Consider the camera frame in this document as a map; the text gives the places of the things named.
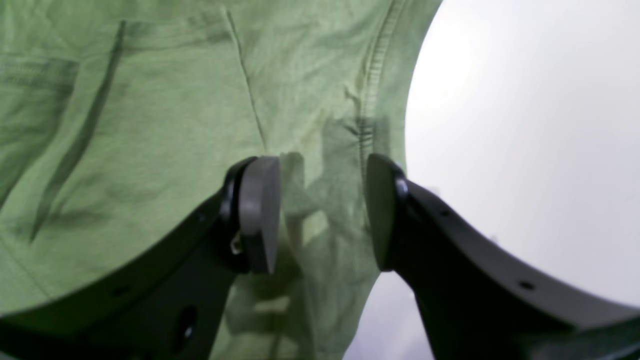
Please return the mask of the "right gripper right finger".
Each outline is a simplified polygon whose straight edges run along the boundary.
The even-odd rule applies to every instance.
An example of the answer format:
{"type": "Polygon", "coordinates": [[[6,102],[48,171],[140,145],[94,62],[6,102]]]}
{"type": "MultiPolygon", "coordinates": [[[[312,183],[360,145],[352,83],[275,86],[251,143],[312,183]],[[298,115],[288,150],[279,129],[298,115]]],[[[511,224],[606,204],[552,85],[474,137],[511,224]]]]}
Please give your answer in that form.
{"type": "Polygon", "coordinates": [[[436,360],[637,360],[639,308],[490,241],[392,159],[366,160],[375,261],[409,285],[436,360]]]}

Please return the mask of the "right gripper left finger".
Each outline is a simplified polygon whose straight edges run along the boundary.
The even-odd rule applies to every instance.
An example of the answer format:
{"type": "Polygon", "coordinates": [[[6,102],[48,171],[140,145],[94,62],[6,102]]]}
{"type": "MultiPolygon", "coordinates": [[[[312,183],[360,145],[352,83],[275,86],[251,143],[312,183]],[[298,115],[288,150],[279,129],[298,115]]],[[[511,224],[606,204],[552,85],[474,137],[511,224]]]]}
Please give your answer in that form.
{"type": "Polygon", "coordinates": [[[152,248],[98,282],[3,314],[15,360],[206,360],[239,274],[272,274],[281,162],[249,157],[152,248]]]}

